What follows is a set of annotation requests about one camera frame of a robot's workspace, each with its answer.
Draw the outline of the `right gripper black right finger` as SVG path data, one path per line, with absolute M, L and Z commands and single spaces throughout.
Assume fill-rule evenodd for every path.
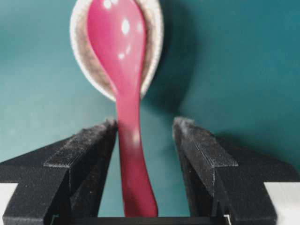
M 239 147 L 176 117 L 172 136 L 193 217 L 229 225 L 297 225 L 300 175 L 285 162 Z

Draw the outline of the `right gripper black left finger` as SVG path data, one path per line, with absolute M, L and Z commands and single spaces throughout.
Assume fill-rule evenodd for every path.
M 3 225 L 68 225 L 98 215 L 117 122 L 77 134 L 0 164 Z

